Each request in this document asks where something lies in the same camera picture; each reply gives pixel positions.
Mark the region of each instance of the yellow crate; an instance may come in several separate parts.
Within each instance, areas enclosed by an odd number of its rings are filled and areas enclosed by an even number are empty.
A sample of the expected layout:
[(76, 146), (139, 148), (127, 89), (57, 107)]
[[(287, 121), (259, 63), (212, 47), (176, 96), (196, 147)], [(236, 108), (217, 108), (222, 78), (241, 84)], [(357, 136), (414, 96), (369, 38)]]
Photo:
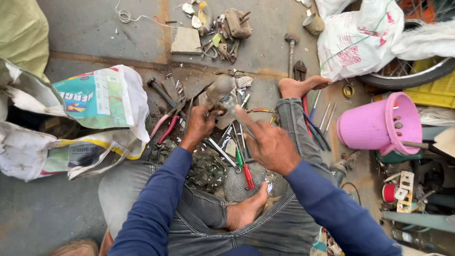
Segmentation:
[[(433, 59), (419, 60), (414, 62), (413, 68), (420, 72), (432, 65)], [(405, 89), (404, 92), (417, 104), (455, 108), (455, 71), (436, 81)]]

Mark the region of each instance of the blue long sleeve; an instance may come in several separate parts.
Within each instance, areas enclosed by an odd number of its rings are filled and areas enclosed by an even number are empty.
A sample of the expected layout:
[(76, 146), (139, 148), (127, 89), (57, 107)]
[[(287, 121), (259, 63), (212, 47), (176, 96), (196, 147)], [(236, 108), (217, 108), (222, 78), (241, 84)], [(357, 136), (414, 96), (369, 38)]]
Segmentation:
[(284, 177), (300, 204), (327, 228), (346, 255), (401, 255), (368, 211), (302, 160)]
[(174, 151), (147, 181), (123, 223), (109, 256), (167, 255), (169, 227), (190, 169), (191, 154)]

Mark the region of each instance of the plastic bucket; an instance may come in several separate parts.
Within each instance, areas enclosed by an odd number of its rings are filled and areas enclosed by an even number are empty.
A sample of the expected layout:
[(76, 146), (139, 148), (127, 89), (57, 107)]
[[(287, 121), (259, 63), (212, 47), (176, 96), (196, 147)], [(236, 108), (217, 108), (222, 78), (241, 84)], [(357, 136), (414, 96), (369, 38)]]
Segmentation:
[[(396, 129), (395, 123), (402, 123), (403, 127)], [(422, 143), (419, 113), (404, 92), (394, 92), (385, 100), (344, 112), (338, 118), (337, 133), (349, 148), (379, 150), (381, 155), (392, 150), (405, 155), (416, 154), (419, 148), (405, 147), (401, 141)]]

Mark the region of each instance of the denim jeans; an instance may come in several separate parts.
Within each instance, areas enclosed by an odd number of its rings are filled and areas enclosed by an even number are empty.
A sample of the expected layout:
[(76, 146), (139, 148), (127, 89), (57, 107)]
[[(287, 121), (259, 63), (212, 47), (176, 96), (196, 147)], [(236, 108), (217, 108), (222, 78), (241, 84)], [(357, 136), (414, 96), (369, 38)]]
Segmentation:
[[(300, 156), (335, 184), (308, 135), (302, 100), (280, 99), (277, 108), (281, 127), (288, 131)], [(99, 197), (113, 238), (157, 168), (148, 162), (126, 161), (104, 176)], [(232, 232), (214, 230), (224, 228), (226, 219), (227, 203), (223, 198), (185, 186), (170, 228), (169, 255), (220, 255), (241, 245), (252, 245), (263, 255), (306, 255), (320, 229), (289, 186), (286, 194), (253, 223)]]

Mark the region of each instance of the concrete floor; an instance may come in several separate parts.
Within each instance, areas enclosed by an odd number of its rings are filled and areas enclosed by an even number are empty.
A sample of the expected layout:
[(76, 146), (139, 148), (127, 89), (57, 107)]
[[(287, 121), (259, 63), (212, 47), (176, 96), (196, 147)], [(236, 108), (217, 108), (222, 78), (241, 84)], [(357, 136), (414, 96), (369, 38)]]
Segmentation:
[[(131, 12), (133, 18), (139, 15), (157, 16), (160, 22), (177, 20), (184, 27), (190, 27), (190, 19), (179, 7), (176, 8), (183, 2), (123, 0), (119, 8)], [(210, 84), (215, 74), (233, 68), (251, 72), (255, 79), (278, 81), (287, 76), (288, 45), (283, 40), (286, 32), (294, 32), (301, 37), (301, 42), (296, 45), (294, 61), (305, 62), (307, 77), (319, 73), (317, 38), (302, 27), (306, 8), (295, 1), (208, 1), (215, 15), (230, 7), (252, 11), (249, 22), (253, 35), (242, 40), (238, 60), (233, 65), (219, 59), (213, 62), (208, 58), (201, 61), (199, 56), (171, 55), (171, 29), (147, 19), (121, 23), (115, 11), (117, 0), (38, 0), (38, 3), (50, 25), (51, 56), (45, 73), (51, 82), (116, 64), (134, 67), (144, 82), (151, 77), (162, 81), (166, 74), (172, 72), (181, 81)], [(257, 93), (267, 90), (276, 90), (272, 85), (265, 84), (263, 89), (255, 89), (252, 97), (255, 94), (258, 97)], [(352, 152), (338, 140), (336, 118), (347, 109), (369, 102), (363, 84), (357, 81), (354, 81), (354, 97), (345, 100), (341, 93), (344, 84), (345, 81), (340, 81), (322, 91), (314, 117), (319, 123), (328, 101), (337, 102), (328, 135), (333, 151), (322, 153), (329, 164), (338, 160), (341, 153)], [(168, 107), (164, 101), (158, 100), (161, 98), (154, 90), (145, 90), (151, 110)], [(266, 102), (270, 101), (261, 100), (261, 97), (256, 100), (259, 105)], [(264, 172), (260, 166), (257, 171), (258, 175)], [(371, 171), (369, 155), (365, 151), (359, 156), (356, 170), (348, 174), (346, 180), (358, 184), (364, 206), (378, 221), (380, 197), (375, 186), (376, 173), (377, 170)], [(100, 243), (106, 230), (97, 195), (101, 178), (102, 175), (99, 175), (68, 181), (65, 174), (58, 174), (25, 183), (0, 174), (2, 255), (46, 255), (77, 238), (94, 238)], [(257, 184), (261, 181), (262, 178), (255, 180)]]

